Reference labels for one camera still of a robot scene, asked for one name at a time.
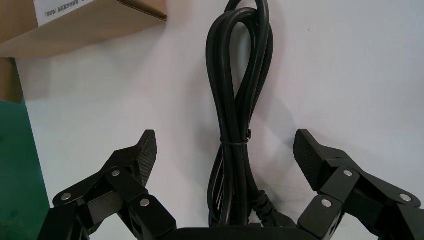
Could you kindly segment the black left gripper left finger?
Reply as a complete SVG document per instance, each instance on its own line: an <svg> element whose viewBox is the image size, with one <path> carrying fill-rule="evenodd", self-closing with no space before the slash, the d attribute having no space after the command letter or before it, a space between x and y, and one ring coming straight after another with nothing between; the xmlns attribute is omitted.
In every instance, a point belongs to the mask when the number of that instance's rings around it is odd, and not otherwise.
<svg viewBox="0 0 424 240"><path fill-rule="evenodd" d="M95 174L58 193L40 240L88 240L117 215L138 240L162 240L176 220L146 188L157 157L153 130L134 146L116 150Z"/></svg>

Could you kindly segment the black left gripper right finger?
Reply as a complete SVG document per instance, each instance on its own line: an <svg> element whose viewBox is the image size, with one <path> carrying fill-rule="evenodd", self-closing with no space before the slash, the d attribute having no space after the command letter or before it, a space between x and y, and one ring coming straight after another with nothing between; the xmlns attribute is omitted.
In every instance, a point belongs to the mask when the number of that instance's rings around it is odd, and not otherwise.
<svg viewBox="0 0 424 240"><path fill-rule="evenodd" d="M306 129L295 134L293 155L316 197L297 226L329 240L348 214L380 240L421 240L424 211L413 194L362 170L343 150L319 144Z"/></svg>

